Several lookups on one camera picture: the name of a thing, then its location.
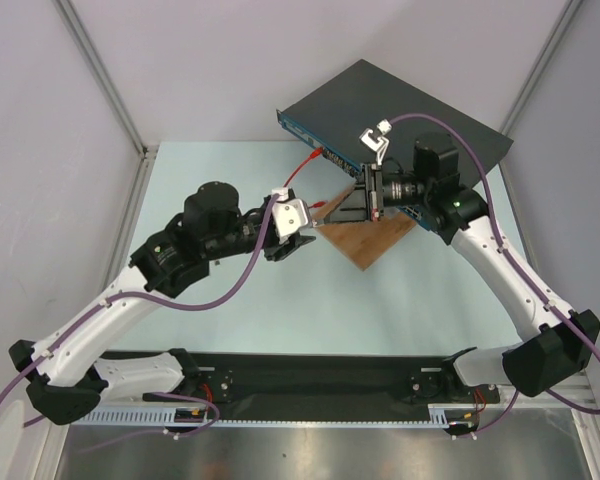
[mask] robotic arm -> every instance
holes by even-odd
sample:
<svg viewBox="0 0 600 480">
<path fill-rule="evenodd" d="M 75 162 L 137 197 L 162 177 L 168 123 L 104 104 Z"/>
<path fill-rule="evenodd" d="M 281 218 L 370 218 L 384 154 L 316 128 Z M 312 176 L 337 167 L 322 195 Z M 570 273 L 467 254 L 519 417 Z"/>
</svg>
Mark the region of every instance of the robotic arm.
<svg viewBox="0 0 600 480">
<path fill-rule="evenodd" d="M 511 384 L 527 396 L 536 396 L 582 370 L 591 351 L 555 318 L 552 309 L 569 312 L 591 342 L 600 330 L 598 319 L 590 311 L 574 312 L 506 242 L 506 236 L 504 243 L 496 241 L 487 204 L 460 184 L 458 151 L 450 137 L 421 136 L 415 145 L 413 171 L 388 173 L 382 163 L 387 131 L 383 122 L 365 131 L 361 140 L 378 153 L 377 161 L 364 165 L 352 193 L 324 222 L 378 221 L 386 207 L 407 207 L 474 266 L 504 305 L 523 343 L 468 349 L 452 356 L 449 362 L 465 385 Z M 147 392 L 190 395 L 196 390 L 200 372 L 184 350 L 130 360 L 100 356 L 159 303 L 169 303 L 209 275 L 210 261 L 253 252 L 259 241 L 265 258 L 279 261 L 314 240 L 300 234 L 315 222 L 293 190 L 274 190 L 261 207 L 244 215 L 238 199 L 238 192 L 228 184 L 201 186 L 187 198 L 183 213 L 149 237 L 109 288 L 71 322 L 36 343 L 20 340 L 11 347 L 9 353 L 21 372 L 34 359 L 46 357 L 27 375 L 27 393 L 38 411 L 54 423 L 67 424 L 102 400 Z M 545 292 L 546 304 L 525 284 L 507 255 Z M 117 299 L 122 292 L 125 298 Z M 53 342 L 69 330 L 71 334 L 51 352 Z"/>
</svg>

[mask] wooden board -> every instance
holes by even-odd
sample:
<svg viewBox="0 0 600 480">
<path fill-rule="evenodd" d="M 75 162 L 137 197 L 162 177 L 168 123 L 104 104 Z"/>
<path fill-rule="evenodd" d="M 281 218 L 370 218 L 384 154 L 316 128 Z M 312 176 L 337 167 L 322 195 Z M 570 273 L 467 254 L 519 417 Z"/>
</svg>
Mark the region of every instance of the wooden board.
<svg viewBox="0 0 600 480">
<path fill-rule="evenodd" d="M 324 218 L 351 190 L 348 188 L 331 200 L 313 214 L 313 218 Z M 379 222 L 323 225 L 318 231 L 360 270 L 366 270 L 416 225 L 415 220 L 398 213 L 393 218 L 383 217 Z"/>
</svg>

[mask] white wall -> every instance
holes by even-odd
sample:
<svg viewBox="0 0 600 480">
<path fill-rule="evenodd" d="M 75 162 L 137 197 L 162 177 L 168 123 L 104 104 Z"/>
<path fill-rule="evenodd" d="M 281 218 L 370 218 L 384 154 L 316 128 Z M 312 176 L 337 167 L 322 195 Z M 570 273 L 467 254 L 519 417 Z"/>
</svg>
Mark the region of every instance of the white wall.
<svg viewBox="0 0 600 480">
<path fill-rule="evenodd" d="M 8 347 L 99 290 L 137 165 L 52 2 L 0 0 L 0 390 Z M 30 430 L 13 478 L 45 433 Z"/>
<path fill-rule="evenodd" d="M 499 127 L 566 0 L 74 0 L 145 141 L 285 140 L 360 58 Z"/>
<path fill-rule="evenodd" d="M 585 2 L 511 136 L 506 162 L 540 271 L 600 318 L 600 0 Z"/>
</svg>

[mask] light blue tabletop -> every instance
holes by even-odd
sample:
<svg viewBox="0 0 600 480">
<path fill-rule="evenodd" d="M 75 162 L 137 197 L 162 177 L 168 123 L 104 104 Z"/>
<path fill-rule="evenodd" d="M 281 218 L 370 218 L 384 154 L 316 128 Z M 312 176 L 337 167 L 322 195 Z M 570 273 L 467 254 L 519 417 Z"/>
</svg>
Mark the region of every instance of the light blue tabletop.
<svg viewBox="0 0 600 480">
<path fill-rule="evenodd" d="M 164 228 L 185 198 L 219 180 L 240 192 L 244 212 L 311 152 L 290 142 L 163 143 L 151 174 L 131 250 Z M 489 174 L 502 229 L 522 251 L 499 169 Z M 296 195 L 328 200 L 352 182 L 317 158 L 295 178 Z M 318 237 L 282 262 L 258 261 L 242 290 L 201 313 L 161 308 L 115 348 L 360 355 L 447 355 L 519 341 L 504 308 L 473 268 L 436 235 L 417 227 L 366 271 Z M 224 294 L 247 264 L 241 255 L 212 265 L 211 275 L 178 301 Z"/>
</svg>

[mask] wooden block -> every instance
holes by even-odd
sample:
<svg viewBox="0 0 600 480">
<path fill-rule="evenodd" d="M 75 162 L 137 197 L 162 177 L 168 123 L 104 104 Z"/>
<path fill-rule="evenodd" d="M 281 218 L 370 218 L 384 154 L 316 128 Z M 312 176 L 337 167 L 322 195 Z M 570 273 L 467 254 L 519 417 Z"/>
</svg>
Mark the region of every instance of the wooden block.
<svg viewBox="0 0 600 480">
<path fill-rule="evenodd" d="M 313 214 L 313 218 L 319 220 L 327 216 L 352 189 L 331 200 Z M 398 213 L 393 218 L 383 217 L 379 222 L 323 225 L 318 231 L 360 270 L 366 270 L 416 225 L 411 217 Z"/>
</svg>

